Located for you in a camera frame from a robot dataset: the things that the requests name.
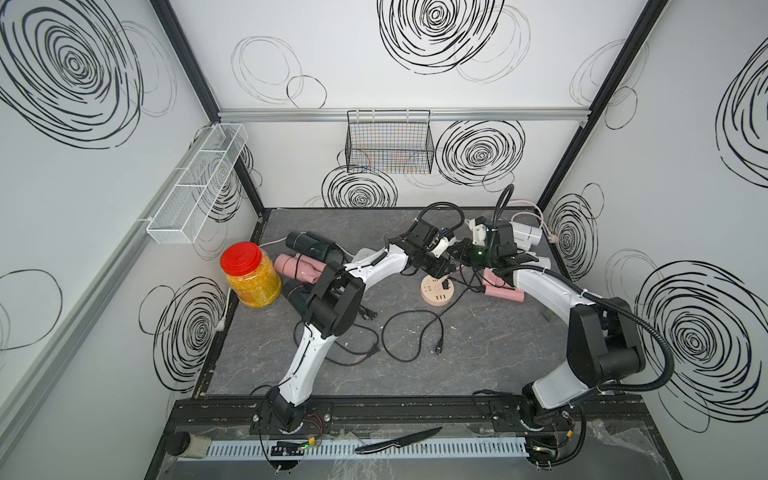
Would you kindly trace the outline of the pink hair dryer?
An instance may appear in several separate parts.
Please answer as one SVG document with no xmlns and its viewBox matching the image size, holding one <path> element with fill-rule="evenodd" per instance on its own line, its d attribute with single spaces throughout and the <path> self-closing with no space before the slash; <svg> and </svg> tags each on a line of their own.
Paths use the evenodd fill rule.
<svg viewBox="0 0 768 480">
<path fill-rule="evenodd" d="M 298 282 L 314 284 L 322 275 L 326 264 L 309 256 L 280 254 L 274 268 L 278 274 Z"/>
<path fill-rule="evenodd" d="M 481 274 L 484 294 L 486 296 L 513 302 L 523 302 L 525 294 L 523 291 L 507 284 L 498 277 L 490 268 L 485 268 Z"/>
</svg>

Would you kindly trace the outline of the round beige power strip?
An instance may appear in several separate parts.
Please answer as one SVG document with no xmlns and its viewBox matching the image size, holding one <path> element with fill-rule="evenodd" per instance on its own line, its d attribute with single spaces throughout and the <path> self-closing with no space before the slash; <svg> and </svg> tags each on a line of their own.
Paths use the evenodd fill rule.
<svg viewBox="0 0 768 480">
<path fill-rule="evenodd" d="M 442 307 L 453 299 L 455 286 L 447 276 L 441 278 L 426 276 L 420 283 L 420 294 L 422 300 L 428 305 Z"/>
</svg>

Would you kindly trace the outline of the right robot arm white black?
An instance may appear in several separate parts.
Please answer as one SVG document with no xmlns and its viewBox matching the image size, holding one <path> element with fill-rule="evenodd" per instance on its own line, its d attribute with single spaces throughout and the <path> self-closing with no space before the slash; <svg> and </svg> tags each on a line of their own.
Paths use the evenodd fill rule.
<svg viewBox="0 0 768 480">
<path fill-rule="evenodd" d="M 604 298 L 552 269 L 551 262 L 521 249 L 511 225 L 494 228 L 484 218 L 466 223 L 471 236 L 452 254 L 481 269 L 491 286 L 531 296 L 567 326 L 564 361 L 527 384 L 519 397 L 519 418 L 530 430 L 545 426 L 564 407 L 605 392 L 648 392 L 671 381 L 675 360 L 670 343 L 620 298 Z M 662 353 L 660 373 L 651 381 L 628 384 L 626 378 L 646 368 L 642 337 Z"/>
</svg>

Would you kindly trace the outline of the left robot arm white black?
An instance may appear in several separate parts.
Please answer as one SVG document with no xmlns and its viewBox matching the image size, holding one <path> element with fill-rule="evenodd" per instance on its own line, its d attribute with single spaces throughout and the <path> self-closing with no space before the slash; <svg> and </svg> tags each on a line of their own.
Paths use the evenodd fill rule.
<svg viewBox="0 0 768 480">
<path fill-rule="evenodd" d="M 439 229 L 417 219 L 405 233 L 377 251 L 363 249 L 351 262 L 325 263 L 315 281 L 301 280 L 297 272 L 289 275 L 285 297 L 300 314 L 303 333 L 287 373 L 266 394 L 283 430 L 300 428 L 320 367 L 332 344 L 360 313 L 366 289 L 408 266 L 434 278 L 449 274 L 451 265 L 445 252 L 454 243 L 451 228 Z"/>
</svg>

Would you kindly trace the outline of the white hair dryer back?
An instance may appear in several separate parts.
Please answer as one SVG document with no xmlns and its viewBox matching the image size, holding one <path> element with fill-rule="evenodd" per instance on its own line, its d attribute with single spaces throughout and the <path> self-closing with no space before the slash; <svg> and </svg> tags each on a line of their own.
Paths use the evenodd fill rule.
<svg viewBox="0 0 768 480">
<path fill-rule="evenodd" d="M 543 230 L 538 227 L 526 225 L 519 222 L 510 223 L 513 230 L 514 241 L 518 248 L 529 251 L 532 247 L 538 246 L 543 236 Z"/>
</svg>

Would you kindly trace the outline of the white square power strip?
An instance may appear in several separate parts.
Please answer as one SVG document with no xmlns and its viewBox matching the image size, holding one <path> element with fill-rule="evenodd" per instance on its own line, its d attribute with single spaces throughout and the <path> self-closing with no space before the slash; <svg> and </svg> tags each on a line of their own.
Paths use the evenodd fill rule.
<svg viewBox="0 0 768 480">
<path fill-rule="evenodd" d="M 351 265 L 354 268 L 361 268 L 367 265 L 371 265 L 376 259 L 386 255 L 386 248 L 382 248 L 376 251 L 369 248 L 362 248 L 353 257 Z"/>
</svg>

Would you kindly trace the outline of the dark green hair dryer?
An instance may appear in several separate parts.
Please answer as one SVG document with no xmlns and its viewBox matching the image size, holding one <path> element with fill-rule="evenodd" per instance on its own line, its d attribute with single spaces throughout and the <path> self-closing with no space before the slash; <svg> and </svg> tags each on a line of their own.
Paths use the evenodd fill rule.
<svg viewBox="0 0 768 480">
<path fill-rule="evenodd" d="M 341 248 L 332 240 L 315 232 L 293 231 L 285 240 L 287 248 L 321 262 L 344 262 L 346 256 Z"/>
</svg>

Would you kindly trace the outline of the jar with red lid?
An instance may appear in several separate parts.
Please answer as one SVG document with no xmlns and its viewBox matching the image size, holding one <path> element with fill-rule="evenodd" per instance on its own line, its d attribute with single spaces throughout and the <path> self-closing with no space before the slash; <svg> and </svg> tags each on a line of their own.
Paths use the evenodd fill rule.
<svg viewBox="0 0 768 480">
<path fill-rule="evenodd" d="M 239 242 L 220 256 L 220 267 L 240 302 L 263 308 L 281 293 L 282 283 L 270 258 L 252 242 Z"/>
</svg>

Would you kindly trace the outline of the white vent strip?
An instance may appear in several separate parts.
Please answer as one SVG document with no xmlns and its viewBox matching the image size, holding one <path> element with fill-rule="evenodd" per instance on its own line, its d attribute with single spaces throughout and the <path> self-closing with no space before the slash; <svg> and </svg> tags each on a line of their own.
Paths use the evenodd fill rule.
<svg viewBox="0 0 768 480">
<path fill-rule="evenodd" d="M 390 446 L 365 453 L 358 440 L 323 440 L 314 446 L 287 441 L 243 440 L 211 442 L 205 461 L 302 461 L 339 459 L 474 459 L 526 458 L 526 442 L 517 437 L 448 438 L 433 437 L 407 446 Z"/>
</svg>

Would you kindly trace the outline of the black kitchen knife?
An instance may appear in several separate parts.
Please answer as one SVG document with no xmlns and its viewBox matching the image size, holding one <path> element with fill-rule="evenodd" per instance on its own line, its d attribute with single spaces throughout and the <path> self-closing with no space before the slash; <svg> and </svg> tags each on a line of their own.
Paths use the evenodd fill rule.
<svg viewBox="0 0 768 480">
<path fill-rule="evenodd" d="M 432 438 L 438 433 L 440 433 L 441 430 L 442 430 L 442 427 L 435 427 L 435 428 L 423 430 L 416 433 L 411 433 L 408 435 L 404 435 L 404 436 L 386 440 L 386 441 L 362 445 L 362 446 L 356 447 L 354 450 L 354 453 L 356 455 L 370 455 L 370 454 L 376 454 L 376 453 L 388 450 L 390 448 L 396 448 L 396 449 L 404 448 L 409 445 Z"/>
</svg>

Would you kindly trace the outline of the tape roll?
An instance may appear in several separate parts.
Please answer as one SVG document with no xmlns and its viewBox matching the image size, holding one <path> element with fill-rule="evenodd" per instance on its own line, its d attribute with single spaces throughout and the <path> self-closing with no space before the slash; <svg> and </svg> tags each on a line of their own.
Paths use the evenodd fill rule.
<svg viewBox="0 0 768 480">
<path fill-rule="evenodd" d="M 189 432 L 175 432 L 165 441 L 165 452 L 180 458 L 203 459 L 208 454 L 212 439 Z"/>
</svg>

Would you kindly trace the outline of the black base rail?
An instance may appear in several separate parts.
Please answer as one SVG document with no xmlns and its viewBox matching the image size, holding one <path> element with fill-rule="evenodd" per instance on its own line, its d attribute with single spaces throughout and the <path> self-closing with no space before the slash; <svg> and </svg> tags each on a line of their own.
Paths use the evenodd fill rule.
<svg viewBox="0 0 768 480">
<path fill-rule="evenodd" d="M 522 435 L 561 432 L 580 418 L 576 409 L 561 407 L 534 422 L 521 420 L 519 401 L 510 395 L 474 396 L 316 396 L 311 398 L 298 423 L 280 424 L 269 402 L 261 396 L 213 396 L 179 400 L 173 406 L 162 434 L 178 430 L 203 432 L 207 428 L 234 428 L 246 435 L 297 438 L 306 433 L 329 435 L 343 429 L 368 426 L 438 426 L 466 424 L 489 427 L 493 433 Z"/>
</svg>

